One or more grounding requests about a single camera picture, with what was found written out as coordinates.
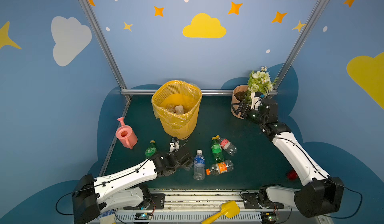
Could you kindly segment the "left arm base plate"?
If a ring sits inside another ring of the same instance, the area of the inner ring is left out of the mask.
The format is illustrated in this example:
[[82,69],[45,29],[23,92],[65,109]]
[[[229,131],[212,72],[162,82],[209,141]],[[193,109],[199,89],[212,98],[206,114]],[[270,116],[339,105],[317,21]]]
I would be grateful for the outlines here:
[[155,210],[163,210],[165,205],[165,194],[152,194],[152,200],[150,202],[143,201],[136,207],[123,207],[124,210],[152,210],[154,207]]

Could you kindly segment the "clear crushed bottle green cap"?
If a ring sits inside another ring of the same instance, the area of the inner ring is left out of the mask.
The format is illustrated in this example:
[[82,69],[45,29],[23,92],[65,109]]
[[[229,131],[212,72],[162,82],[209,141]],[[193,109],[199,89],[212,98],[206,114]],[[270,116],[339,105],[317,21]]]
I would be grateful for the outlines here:
[[175,106],[175,113],[178,115],[183,115],[185,113],[185,109],[183,105]]

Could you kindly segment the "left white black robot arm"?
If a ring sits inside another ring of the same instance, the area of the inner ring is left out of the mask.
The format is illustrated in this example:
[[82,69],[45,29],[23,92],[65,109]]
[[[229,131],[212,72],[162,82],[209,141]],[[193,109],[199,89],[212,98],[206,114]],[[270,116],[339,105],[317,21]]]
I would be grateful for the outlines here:
[[152,181],[159,177],[168,177],[177,169],[189,169],[194,164],[194,157],[187,147],[164,153],[157,152],[140,164],[123,171],[93,177],[83,176],[71,193],[75,224],[86,224],[97,218],[102,212],[127,206],[122,201],[126,195],[121,193],[133,186]]

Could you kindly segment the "pepsi bottle blue cap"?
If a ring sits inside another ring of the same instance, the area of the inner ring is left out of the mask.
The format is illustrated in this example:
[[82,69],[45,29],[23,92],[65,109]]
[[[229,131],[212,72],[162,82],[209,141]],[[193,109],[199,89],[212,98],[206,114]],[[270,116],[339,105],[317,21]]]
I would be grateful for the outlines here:
[[189,171],[194,166],[194,160],[188,160],[183,165],[182,168],[186,171]]

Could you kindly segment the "clear bottle white cap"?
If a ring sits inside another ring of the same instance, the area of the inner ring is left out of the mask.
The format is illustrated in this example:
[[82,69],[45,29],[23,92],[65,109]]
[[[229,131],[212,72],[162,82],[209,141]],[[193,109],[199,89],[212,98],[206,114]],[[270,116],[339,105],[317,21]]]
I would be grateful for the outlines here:
[[171,112],[171,113],[176,113],[176,109],[175,109],[175,105],[173,105],[173,104],[167,104],[166,105],[166,110],[168,111],[168,112]]

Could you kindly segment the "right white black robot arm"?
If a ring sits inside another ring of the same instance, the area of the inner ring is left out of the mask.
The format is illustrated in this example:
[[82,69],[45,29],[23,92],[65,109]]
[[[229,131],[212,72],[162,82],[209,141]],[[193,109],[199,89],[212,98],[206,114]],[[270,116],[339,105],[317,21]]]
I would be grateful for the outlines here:
[[307,218],[339,211],[344,193],[344,183],[332,178],[302,148],[292,130],[278,120],[278,104],[269,98],[253,98],[252,104],[233,97],[232,113],[242,119],[258,124],[262,132],[286,157],[294,168],[303,187],[291,189],[279,185],[260,188],[258,204],[268,208],[281,203],[299,210]]

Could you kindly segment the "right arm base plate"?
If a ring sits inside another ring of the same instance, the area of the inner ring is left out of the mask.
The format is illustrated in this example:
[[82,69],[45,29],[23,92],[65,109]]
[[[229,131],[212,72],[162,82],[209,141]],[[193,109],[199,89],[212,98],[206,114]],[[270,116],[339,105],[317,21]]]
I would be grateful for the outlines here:
[[267,204],[261,204],[258,201],[258,194],[257,193],[241,193],[240,197],[243,200],[245,209],[284,209],[284,204],[281,203],[267,203]]

